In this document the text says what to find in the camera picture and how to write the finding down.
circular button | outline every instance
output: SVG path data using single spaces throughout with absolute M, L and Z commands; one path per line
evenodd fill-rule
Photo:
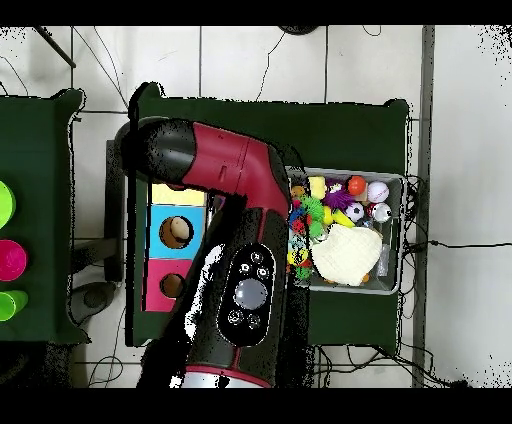
M 248 274 L 251 272 L 251 266 L 249 264 L 242 264 L 240 265 L 240 272 L 243 274 Z
M 258 315 L 251 314 L 247 318 L 247 322 L 249 323 L 249 328 L 254 330 L 260 326 L 260 317 Z
M 234 300 L 242 308 L 252 311 L 263 305 L 266 299 L 267 288 L 254 278 L 242 280 L 236 286 Z
M 263 262 L 263 255 L 260 252 L 252 252 L 251 261 L 256 264 L 261 264 Z
M 261 279 L 264 279 L 264 278 L 267 278 L 268 277 L 268 269 L 267 268 L 258 268 L 258 270 L 256 271 L 256 274 L 258 274 L 258 277 L 260 277 Z
M 230 324 L 238 325 L 244 320 L 244 314 L 241 311 L 231 311 L 228 314 L 228 321 Z

yellow block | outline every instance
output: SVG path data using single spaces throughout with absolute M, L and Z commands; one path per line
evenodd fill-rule
M 152 203 L 154 205 L 205 206 L 206 193 L 198 190 L 171 190 L 166 184 L 153 184 Z

lime green cup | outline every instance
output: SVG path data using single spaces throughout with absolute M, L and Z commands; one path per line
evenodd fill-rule
M 0 181 L 0 228 L 9 222 L 16 210 L 16 199 L 11 189 Z
M 28 302 L 28 295 L 21 290 L 0 292 L 0 322 L 9 321 Z

pink block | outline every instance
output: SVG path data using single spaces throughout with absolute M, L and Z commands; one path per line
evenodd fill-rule
M 179 274 L 183 278 L 192 266 L 190 259 L 150 259 L 146 291 L 146 311 L 170 312 L 176 302 L 165 296 L 160 290 L 160 281 L 167 274 Z

gray plastic tray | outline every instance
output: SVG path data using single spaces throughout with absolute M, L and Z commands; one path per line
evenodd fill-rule
M 286 167 L 289 177 L 304 177 L 302 170 L 293 167 Z M 309 286 L 310 290 L 332 291 L 332 292 L 350 292 L 366 293 L 378 295 L 390 295 L 395 293 L 400 287 L 402 276 L 402 250 L 405 236 L 405 207 L 407 197 L 407 184 L 404 177 L 398 174 L 380 174 L 376 172 L 356 172 L 341 171 L 337 169 L 305 168 L 308 177 L 324 176 L 326 178 L 335 178 L 346 180 L 352 175 L 362 176 L 368 183 L 372 181 L 382 181 L 389 187 L 389 196 L 386 203 L 391 208 L 392 219 L 384 224 L 374 222 L 374 228 L 382 236 L 382 244 L 390 246 L 388 270 L 383 276 L 377 275 L 378 262 L 370 271 L 370 280 L 361 286 L 347 286 L 342 284 L 327 283 L 318 274 L 313 274 L 309 280 L 295 281 L 300 286 Z

